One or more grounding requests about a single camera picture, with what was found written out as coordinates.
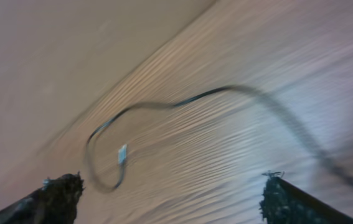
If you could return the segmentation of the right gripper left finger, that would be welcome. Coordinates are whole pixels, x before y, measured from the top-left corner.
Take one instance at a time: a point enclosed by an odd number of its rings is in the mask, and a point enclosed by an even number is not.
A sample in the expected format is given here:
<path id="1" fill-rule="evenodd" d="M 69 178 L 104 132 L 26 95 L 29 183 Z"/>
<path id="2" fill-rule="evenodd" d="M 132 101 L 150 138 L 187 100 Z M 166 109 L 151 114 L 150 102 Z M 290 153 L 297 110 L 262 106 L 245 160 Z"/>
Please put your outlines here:
<path id="1" fill-rule="evenodd" d="M 47 178 L 42 187 L 0 210 L 0 224 L 73 224 L 83 183 L 79 173 Z"/>

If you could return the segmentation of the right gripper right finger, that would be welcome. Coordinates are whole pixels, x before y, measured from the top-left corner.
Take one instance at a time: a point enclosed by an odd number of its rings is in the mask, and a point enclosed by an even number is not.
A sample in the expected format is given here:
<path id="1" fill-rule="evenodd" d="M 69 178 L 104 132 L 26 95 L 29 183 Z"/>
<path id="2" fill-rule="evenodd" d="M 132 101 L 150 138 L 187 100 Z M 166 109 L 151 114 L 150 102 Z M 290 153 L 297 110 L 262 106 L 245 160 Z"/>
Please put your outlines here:
<path id="1" fill-rule="evenodd" d="M 282 172 L 265 172 L 260 202 L 267 224 L 353 224 L 353 218 L 283 179 Z"/>

